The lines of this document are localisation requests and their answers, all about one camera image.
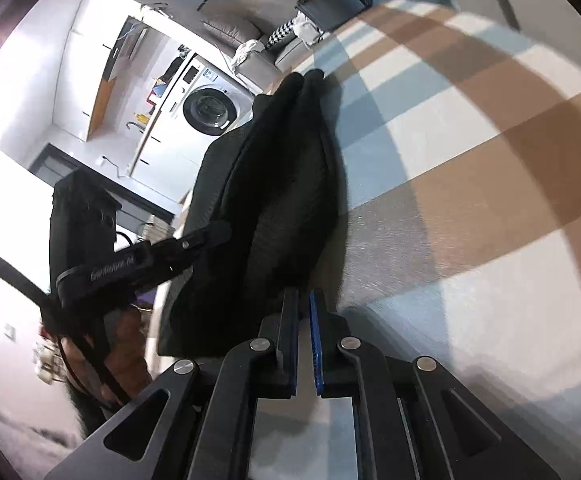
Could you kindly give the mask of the black knit sweater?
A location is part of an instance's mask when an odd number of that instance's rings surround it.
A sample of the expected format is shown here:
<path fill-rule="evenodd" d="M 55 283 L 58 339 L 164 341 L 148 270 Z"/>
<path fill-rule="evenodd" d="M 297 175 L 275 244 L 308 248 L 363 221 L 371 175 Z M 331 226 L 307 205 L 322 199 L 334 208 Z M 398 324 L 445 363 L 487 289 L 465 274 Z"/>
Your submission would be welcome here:
<path fill-rule="evenodd" d="M 230 239 L 173 278 L 157 352 L 208 359 L 256 336 L 287 289 L 304 290 L 335 229 L 341 182 L 318 68 L 291 73 L 206 151 L 184 232 L 224 221 Z"/>

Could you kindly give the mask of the dark glass door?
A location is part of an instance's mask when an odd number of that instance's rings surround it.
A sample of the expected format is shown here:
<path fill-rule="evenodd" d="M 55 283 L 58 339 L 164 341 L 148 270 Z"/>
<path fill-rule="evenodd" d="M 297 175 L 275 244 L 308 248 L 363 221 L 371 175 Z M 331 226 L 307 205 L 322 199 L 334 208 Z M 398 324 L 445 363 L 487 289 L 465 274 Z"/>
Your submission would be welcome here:
<path fill-rule="evenodd" d="M 135 234 L 140 234 L 142 229 L 158 221 L 170 226 L 174 219 L 170 210 L 84 165 L 53 144 L 42 148 L 28 170 L 51 186 L 67 178 L 81 195 L 112 198 L 119 206 L 116 212 L 118 226 Z"/>

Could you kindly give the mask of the white front-load washing machine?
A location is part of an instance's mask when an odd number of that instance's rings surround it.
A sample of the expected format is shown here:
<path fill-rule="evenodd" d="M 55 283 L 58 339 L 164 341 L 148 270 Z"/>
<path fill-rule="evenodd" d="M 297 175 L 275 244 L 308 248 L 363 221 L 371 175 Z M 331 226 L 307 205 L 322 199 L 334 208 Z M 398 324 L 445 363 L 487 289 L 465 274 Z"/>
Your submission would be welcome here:
<path fill-rule="evenodd" d="M 216 66 L 194 55 L 171 82 L 153 136 L 168 154 L 202 163 L 210 144 L 247 122 L 254 95 Z"/>

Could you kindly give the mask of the grey sofa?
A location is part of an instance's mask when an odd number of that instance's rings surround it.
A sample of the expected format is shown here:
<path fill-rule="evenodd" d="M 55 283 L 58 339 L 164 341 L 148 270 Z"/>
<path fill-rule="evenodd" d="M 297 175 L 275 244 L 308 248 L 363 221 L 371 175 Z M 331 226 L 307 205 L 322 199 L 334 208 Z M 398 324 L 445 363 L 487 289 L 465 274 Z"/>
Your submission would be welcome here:
<path fill-rule="evenodd" d="M 234 75 L 249 80 L 261 90 L 268 90 L 324 38 L 324 30 L 319 29 L 301 12 L 293 19 L 292 28 L 296 38 L 273 51 L 264 49 L 270 34 L 265 34 L 242 16 L 218 14 L 205 18 L 202 25 L 219 49 L 232 54 L 228 67 Z"/>

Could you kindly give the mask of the black white checkered pillow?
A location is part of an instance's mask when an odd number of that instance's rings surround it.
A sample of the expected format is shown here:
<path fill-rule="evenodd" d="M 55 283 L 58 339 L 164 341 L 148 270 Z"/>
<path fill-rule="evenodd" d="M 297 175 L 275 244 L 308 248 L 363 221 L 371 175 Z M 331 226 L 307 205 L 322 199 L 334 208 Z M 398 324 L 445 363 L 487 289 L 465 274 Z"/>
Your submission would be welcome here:
<path fill-rule="evenodd" d="M 268 39 L 266 39 L 264 49 L 266 49 L 266 51 L 273 51 L 284 47 L 285 44 L 288 44 L 292 39 L 295 39 L 296 34 L 292 28 L 294 21 L 295 20 L 292 18 L 278 26 L 277 29 L 274 29 L 273 32 L 270 33 Z"/>

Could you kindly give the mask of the brown blue checkered bed cover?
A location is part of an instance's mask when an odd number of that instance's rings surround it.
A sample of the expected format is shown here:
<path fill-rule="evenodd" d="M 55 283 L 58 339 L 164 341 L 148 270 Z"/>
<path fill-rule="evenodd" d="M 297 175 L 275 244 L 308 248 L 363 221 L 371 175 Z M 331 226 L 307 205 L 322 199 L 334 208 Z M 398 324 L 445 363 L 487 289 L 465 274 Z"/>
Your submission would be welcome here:
<path fill-rule="evenodd" d="M 451 0 L 375 0 L 260 96 L 313 68 L 341 189 L 307 286 L 581 479 L 581 68 Z"/>

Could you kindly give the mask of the black rice cooker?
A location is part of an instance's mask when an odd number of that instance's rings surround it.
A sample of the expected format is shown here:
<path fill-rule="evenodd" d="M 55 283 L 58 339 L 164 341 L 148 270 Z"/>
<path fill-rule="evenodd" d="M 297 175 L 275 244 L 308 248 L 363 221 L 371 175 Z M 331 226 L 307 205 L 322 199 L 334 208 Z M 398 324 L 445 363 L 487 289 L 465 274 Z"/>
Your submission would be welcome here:
<path fill-rule="evenodd" d="M 373 0 L 297 0 L 296 9 L 324 32 L 333 32 L 369 9 Z"/>

